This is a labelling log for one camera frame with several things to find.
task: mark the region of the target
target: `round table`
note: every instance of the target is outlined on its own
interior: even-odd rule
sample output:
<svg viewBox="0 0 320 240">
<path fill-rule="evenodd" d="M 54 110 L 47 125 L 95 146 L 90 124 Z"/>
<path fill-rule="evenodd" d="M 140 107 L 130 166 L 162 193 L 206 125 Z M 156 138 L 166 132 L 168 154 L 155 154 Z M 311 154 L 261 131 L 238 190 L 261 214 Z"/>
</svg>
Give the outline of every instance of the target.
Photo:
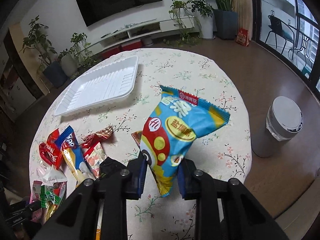
<svg viewBox="0 0 320 240">
<path fill-rule="evenodd" d="M 160 84 L 197 95 L 230 113 L 229 123 L 195 140 L 186 157 L 215 179 L 227 181 L 236 177 L 244 182 L 251 167 L 249 118 L 243 100 L 228 76 L 213 60 L 177 49 L 124 51 L 104 60 L 103 64 L 132 55 L 139 56 L 139 67 L 134 89 L 124 101 L 84 109 L 71 116 L 55 117 L 55 108 L 66 90 L 57 97 L 45 114 L 31 146 L 30 185 L 34 180 L 40 180 L 36 172 L 41 162 L 38 150 L 40 142 L 45 142 L 55 129 L 59 128 L 62 132 L 68 125 L 73 127 L 81 143 L 81 136 L 112 124 L 115 138 L 112 142 L 102 143 L 105 153 L 125 165 L 136 158 L 139 148 L 131 138 L 131 133 L 142 130 L 160 102 Z M 65 165 L 63 170 L 68 178 L 68 196 L 75 189 L 76 180 Z M 190 239 L 194 234 L 195 203 L 181 198 L 176 180 L 171 194 L 165 198 L 159 197 L 156 182 L 148 169 L 141 199 L 127 200 L 128 239 Z"/>
</svg>

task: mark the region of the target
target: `red storage box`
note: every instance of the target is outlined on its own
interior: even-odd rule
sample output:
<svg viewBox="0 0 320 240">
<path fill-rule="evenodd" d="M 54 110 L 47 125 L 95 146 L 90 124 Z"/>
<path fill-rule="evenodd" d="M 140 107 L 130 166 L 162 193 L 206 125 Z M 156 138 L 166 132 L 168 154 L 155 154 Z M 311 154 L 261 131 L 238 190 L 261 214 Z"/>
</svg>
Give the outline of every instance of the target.
<svg viewBox="0 0 320 240">
<path fill-rule="evenodd" d="M 128 41 L 121 45 L 122 51 L 142 48 L 141 40 Z"/>
<path fill-rule="evenodd" d="M 113 49 L 109 49 L 109 50 L 103 52 L 101 54 L 101 56 L 102 56 L 103 59 L 106 59 L 106 58 L 111 57 L 112 55 L 118 54 L 121 51 L 122 51 L 121 50 L 121 46 L 118 46 L 118 47 L 115 47 Z"/>
</svg>

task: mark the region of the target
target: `dark gray planter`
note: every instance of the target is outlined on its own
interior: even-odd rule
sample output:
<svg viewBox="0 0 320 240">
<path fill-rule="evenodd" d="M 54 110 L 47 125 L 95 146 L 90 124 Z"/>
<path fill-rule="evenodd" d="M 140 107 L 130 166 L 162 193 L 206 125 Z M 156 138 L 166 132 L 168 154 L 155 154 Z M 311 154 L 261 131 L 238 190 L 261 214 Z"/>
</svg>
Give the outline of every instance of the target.
<svg viewBox="0 0 320 240">
<path fill-rule="evenodd" d="M 213 10 L 217 36 L 223 40 L 234 40 L 238 34 L 238 13 Z"/>
<path fill-rule="evenodd" d="M 43 74 L 55 88 L 61 87 L 68 79 L 58 61 L 54 61 L 47 66 Z"/>
</svg>

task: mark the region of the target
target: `trash can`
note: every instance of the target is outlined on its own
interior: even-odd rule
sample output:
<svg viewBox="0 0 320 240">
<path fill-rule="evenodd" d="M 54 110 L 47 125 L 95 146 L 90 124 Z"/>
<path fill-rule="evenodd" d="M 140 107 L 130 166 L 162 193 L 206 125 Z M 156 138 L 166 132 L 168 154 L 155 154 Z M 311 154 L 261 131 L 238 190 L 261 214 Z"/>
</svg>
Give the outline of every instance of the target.
<svg viewBox="0 0 320 240">
<path fill-rule="evenodd" d="M 270 157 L 285 141 L 293 138 L 302 126 L 303 117 L 299 106 L 290 98 L 277 97 L 269 108 L 266 129 L 260 129 L 252 135 L 253 152 L 259 157 Z"/>
</svg>

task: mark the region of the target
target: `tv stand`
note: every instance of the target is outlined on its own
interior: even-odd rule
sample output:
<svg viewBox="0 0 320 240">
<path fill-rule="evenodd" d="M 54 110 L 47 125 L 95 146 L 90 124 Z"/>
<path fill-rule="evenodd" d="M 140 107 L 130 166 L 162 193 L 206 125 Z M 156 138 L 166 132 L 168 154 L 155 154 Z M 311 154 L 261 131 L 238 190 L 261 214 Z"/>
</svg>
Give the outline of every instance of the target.
<svg viewBox="0 0 320 240">
<path fill-rule="evenodd" d="M 193 17 L 181 17 L 183 24 L 186 28 L 193 28 L 194 19 Z M 156 33 L 164 33 L 168 31 L 174 31 L 179 29 L 179 24 L 172 19 L 167 20 L 150 20 L 135 24 L 128 28 L 116 31 L 114 33 L 109 33 L 101 37 L 101 39 L 91 46 L 88 47 L 93 54 L 100 53 L 106 49 L 113 46 L 119 45 L 121 43 L 132 41 L 144 36 L 150 36 Z"/>
</svg>

